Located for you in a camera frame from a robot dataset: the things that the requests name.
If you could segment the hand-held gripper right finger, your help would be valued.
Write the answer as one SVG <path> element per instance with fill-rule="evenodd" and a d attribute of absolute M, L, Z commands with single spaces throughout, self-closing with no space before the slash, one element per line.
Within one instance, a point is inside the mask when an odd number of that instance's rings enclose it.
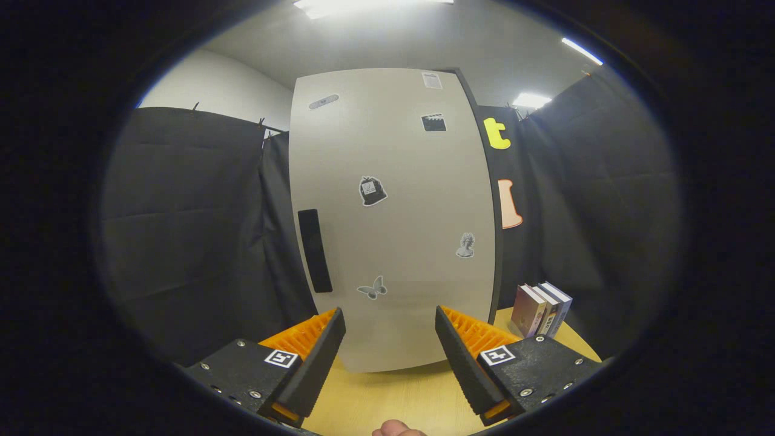
<path fill-rule="evenodd" d="M 435 333 L 473 413 L 486 426 L 559 399 L 603 364 L 546 335 L 520 339 L 447 306 Z"/>

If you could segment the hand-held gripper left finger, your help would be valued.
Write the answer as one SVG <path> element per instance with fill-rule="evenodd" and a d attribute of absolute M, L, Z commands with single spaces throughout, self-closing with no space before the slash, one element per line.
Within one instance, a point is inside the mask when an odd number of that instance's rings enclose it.
<path fill-rule="evenodd" d="M 312 414 L 345 334 L 337 307 L 260 342 L 233 340 L 182 372 L 235 408 L 299 429 Z"/>

